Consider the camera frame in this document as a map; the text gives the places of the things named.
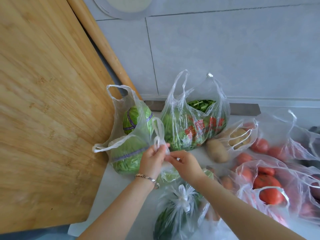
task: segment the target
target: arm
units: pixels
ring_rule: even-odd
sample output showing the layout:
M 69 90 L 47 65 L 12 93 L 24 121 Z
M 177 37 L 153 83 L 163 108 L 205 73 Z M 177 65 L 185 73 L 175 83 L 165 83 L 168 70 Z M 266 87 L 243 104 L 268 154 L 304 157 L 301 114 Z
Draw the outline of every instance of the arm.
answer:
M 161 171 L 166 147 L 156 152 L 151 146 L 140 162 L 139 173 L 156 179 Z M 125 239 L 141 207 L 155 184 L 146 178 L 136 177 L 112 204 L 78 237 L 84 239 Z
M 169 161 L 178 170 L 180 176 L 209 201 L 240 240 L 304 239 L 240 200 L 217 181 L 208 178 L 191 153 L 172 152 L 165 160 Z

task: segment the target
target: person's right hand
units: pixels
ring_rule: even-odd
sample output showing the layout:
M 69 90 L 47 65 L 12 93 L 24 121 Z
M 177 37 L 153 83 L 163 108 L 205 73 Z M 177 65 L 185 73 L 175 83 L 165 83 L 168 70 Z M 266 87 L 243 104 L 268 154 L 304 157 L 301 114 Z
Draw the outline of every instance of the person's right hand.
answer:
M 170 162 L 178 171 L 180 176 L 193 188 L 196 187 L 197 182 L 203 176 L 206 176 L 197 159 L 189 152 L 174 151 L 171 152 L 170 155 L 166 155 L 164 160 Z

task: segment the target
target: hand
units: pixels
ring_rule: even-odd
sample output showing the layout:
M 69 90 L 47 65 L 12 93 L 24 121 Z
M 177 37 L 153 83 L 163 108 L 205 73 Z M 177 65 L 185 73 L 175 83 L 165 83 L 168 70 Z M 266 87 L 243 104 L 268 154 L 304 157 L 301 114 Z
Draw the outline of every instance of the hand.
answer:
M 157 180 L 161 172 L 161 166 L 166 156 L 166 146 L 161 145 L 158 151 L 154 145 L 150 146 L 143 154 L 140 162 L 139 173 Z
M 170 155 L 166 155 L 164 160 L 170 162 L 179 172 L 180 176 L 193 188 L 196 187 L 197 182 L 203 176 L 206 176 L 197 159 L 189 152 L 174 151 Z

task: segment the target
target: person's left hand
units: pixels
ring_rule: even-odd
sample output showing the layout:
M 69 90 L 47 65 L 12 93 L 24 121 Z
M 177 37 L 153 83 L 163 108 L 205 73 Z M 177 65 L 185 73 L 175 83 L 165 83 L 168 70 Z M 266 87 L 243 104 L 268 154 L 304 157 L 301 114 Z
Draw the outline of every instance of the person's left hand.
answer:
M 166 146 L 161 145 L 158 151 L 154 145 L 150 146 L 143 154 L 140 162 L 139 173 L 144 174 L 153 179 L 157 179 L 161 172 L 161 166 L 166 156 Z

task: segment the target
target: forearm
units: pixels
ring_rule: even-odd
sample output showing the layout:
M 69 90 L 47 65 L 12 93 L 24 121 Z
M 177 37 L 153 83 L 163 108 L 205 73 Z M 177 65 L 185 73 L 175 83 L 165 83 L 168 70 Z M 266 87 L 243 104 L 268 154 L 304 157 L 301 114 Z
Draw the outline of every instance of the forearm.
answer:
M 142 177 L 131 182 L 79 236 L 83 239 L 125 239 L 154 183 Z
M 304 239 L 234 196 L 217 181 L 202 177 L 194 187 L 240 240 Z

